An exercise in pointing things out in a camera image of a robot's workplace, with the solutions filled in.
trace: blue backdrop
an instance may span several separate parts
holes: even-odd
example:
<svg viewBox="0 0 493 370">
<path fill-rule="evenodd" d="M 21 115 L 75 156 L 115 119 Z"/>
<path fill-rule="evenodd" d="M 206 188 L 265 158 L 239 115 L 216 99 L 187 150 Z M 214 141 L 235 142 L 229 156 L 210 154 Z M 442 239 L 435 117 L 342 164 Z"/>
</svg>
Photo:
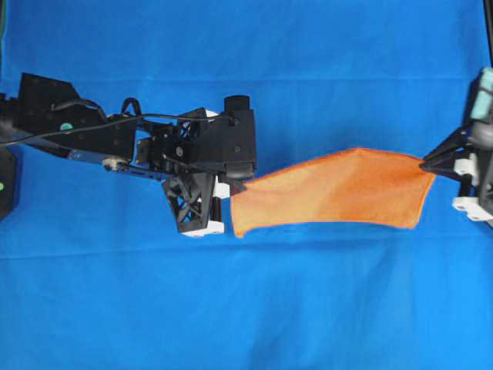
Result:
<svg viewBox="0 0 493 370">
<path fill-rule="evenodd" d="M 489 63 L 477 0 L 7 3 L 1 91 L 30 72 L 107 112 L 135 96 L 163 113 L 247 94 L 258 175 L 353 146 L 423 156 Z M 493 366 L 493 230 L 452 209 L 452 181 L 415 230 L 192 240 L 159 184 L 22 152 L 0 224 L 2 369 Z"/>
</svg>

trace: orange cloth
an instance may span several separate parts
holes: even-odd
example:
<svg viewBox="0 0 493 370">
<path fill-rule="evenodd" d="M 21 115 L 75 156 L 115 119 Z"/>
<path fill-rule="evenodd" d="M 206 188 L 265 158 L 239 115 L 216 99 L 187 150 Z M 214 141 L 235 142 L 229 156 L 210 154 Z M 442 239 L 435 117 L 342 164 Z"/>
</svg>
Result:
<svg viewBox="0 0 493 370">
<path fill-rule="evenodd" d="M 352 149 L 288 167 L 246 184 L 231 198 L 235 235 L 305 222 L 368 222 L 414 227 L 434 174 L 421 160 Z"/>
</svg>

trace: robotic arm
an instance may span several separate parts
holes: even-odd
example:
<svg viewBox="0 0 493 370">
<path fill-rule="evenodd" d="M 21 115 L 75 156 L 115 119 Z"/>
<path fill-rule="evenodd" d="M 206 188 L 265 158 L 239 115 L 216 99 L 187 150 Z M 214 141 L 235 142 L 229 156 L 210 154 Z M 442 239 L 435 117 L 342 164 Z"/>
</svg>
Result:
<svg viewBox="0 0 493 370">
<path fill-rule="evenodd" d="M 149 136 L 136 144 L 137 130 Z M 224 232 L 221 200 L 241 191 L 257 168 L 248 96 L 225 98 L 221 114 L 199 108 L 180 116 L 143 114 L 128 98 L 120 113 L 107 116 L 70 83 L 25 73 L 18 98 L 0 94 L 0 139 L 0 219 L 14 207 L 16 158 L 8 146 L 20 143 L 109 172 L 164 181 L 178 231 L 194 237 Z"/>
</svg>

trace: wire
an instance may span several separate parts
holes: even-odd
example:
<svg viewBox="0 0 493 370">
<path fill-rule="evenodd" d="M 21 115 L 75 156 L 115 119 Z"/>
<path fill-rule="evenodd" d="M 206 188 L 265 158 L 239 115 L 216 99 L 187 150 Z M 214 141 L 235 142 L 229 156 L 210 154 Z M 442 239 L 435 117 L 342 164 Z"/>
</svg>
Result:
<svg viewBox="0 0 493 370">
<path fill-rule="evenodd" d="M 81 103 L 79 100 L 84 100 L 84 99 L 77 99 L 77 101 L 71 100 L 70 102 L 63 103 L 63 105 L 64 105 L 63 108 L 60 108 L 61 105 L 57 105 L 55 107 L 55 109 L 60 110 L 60 109 L 68 108 L 69 106 L 80 105 Z M 131 117 L 126 117 L 126 118 L 122 118 L 122 119 L 116 119 L 114 121 L 106 122 L 106 123 L 103 123 L 101 125 L 94 125 L 94 126 L 89 126 L 89 127 L 80 127 L 78 129 L 66 129 L 64 131 L 53 131 L 50 133 L 40 133 L 39 135 L 31 135 L 31 136 L 23 137 L 21 139 L 4 141 L 3 143 L 0 143 L 0 147 L 6 147 L 6 146 L 12 146 L 12 145 L 17 145 L 17 144 L 27 143 L 29 141 L 33 141 L 33 140 L 37 140 L 37 139 L 43 139 L 45 137 L 50 137 L 50 136 L 69 135 L 71 133 L 81 133 L 84 131 L 101 130 L 101 129 L 105 129 L 107 127 L 119 125 L 120 123 L 129 123 L 129 122 L 137 121 L 139 119 L 146 118 L 146 117 L 155 117 L 155 118 L 164 118 L 164 119 L 179 119 L 179 120 L 187 120 L 187 121 L 210 121 L 212 119 L 230 119 L 231 118 L 229 116 L 212 116 L 212 117 L 207 117 L 207 118 L 193 117 L 192 118 L 192 117 L 184 117 L 184 116 L 174 116 L 174 115 L 170 115 L 170 114 L 145 113 L 145 114 L 140 114 L 138 116 L 131 116 Z"/>
<path fill-rule="evenodd" d="M 87 100 L 87 99 L 73 99 L 73 100 L 69 100 L 68 102 L 59 103 L 59 104 L 53 103 L 52 111 L 57 112 L 59 110 L 70 108 L 71 106 L 91 106 L 92 108 L 96 108 L 102 120 L 106 121 L 106 113 L 101 108 L 101 106 L 98 103 L 94 103 L 92 100 Z"/>
<path fill-rule="evenodd" d="M 64 131 L 54 131 L 54 132 L 50 132 L 50 133 L 40 133 L 39 135 L 31 135 L 31 136 L 23 137 L 21 139 L 4 141 L 3 143 L 0 143 L 0 147 L 12 146 L 12 145 L 17 145 L 17 144 L 27 143 L 28 141 L 42 139 L 42 138 L 50 137 L 50 136 L 69 135 L 70 133 L 81 133 L 83 131 L 92 131 L 92 130 L 105 129 L 106 127 L 115 126 L 115 125 L 118 125 L 120 123 L 128 123 L 128 122 L 132 122 L 132 121 L 137 121 L 140 118 L 142 118 L 142 116 L 126 117 L 126 118 L 114 120 L 112 122 L 103 123 L 102 125 L 94 125 L 94 126 L 89 126 L 89 127 L 81 127 L 79 129 L 66 129 Z"/>
<path fill-rule="evenodd" d="M 141 116 L 142 117 L 153 117 L 153 118 L 164 118 L 164 119 L 177 119 L 179 121 L 190 121 L 190 122 L 205 122 L 205 121 L 211 121 L 211 120 L 215 120 L 215 119 L 233 120 L 233 117 L 220 116 L 220 115 L 207 117 L 207 118 L 199 118 L 199 117 L 187 117 L 187 116 L 172 116 L 170 114 L 144 113 Z"/>
</svg>

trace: green light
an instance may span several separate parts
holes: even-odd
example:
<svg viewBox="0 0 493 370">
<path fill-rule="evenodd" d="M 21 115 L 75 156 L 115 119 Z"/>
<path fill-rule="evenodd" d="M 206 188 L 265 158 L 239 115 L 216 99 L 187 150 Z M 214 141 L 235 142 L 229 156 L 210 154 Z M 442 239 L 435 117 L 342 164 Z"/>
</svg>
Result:
<svg viewBox="0 0 493 370">
<path fill-rule="evenodd" d="M 71 123 L 67 123 L 67 122 L 62 123 L 62 124 L 60 125 L 60 131 L 71 130 L 71 129 L 73 129 L 73 128 L 74 128 L 74 126 L 72 126 L 72 124 L 71 124 Z"/>
</svg>

